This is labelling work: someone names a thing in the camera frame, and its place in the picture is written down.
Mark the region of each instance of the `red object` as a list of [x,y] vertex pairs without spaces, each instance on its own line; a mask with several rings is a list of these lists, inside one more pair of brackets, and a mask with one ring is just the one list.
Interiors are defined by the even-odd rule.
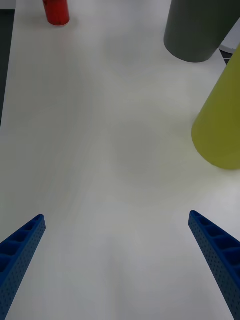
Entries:
[[47,21],[54,26],[66,25],[69,18],[67,0],[43,0]]

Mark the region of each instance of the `white table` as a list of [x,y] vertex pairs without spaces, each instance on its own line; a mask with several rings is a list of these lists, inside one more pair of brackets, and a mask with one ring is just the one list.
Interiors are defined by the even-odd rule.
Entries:
[[195,150],[191,126],[225,63],[163,43],[168,0],[72,0],[53,27],[16,6],[0,131],[0,241],[47,230],[7,320],[228,320],[189,227],[240,239],[240,172]]

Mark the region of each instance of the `tabletop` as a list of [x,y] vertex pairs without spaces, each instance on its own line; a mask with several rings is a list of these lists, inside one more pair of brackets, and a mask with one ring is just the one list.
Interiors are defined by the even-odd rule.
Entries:
[[46,232],[7,319],[230,320],[189,227],[240,239],[240,173],[207,163],[194,118],[225,63],[172,56],[169,0],[17,1],[0,130],[0,241]]

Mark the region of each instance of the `cylinder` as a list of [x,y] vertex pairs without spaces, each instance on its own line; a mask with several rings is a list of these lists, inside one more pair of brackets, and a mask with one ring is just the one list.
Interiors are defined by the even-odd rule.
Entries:
[[208,162],[240,169],[240,45],[197,116],[191,136]]
[[47,21],[54,26],[64,26],[69,20],[67,0],[43,0]]
[[164,44],[187,62],[208,60],[240,17],[240,0],[172,0]]

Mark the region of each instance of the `yellow cylinder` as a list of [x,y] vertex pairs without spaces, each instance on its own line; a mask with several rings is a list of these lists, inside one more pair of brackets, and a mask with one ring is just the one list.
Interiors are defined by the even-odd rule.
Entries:
[[191,130],[200,155],[223,169],[240,169],[240,45]]

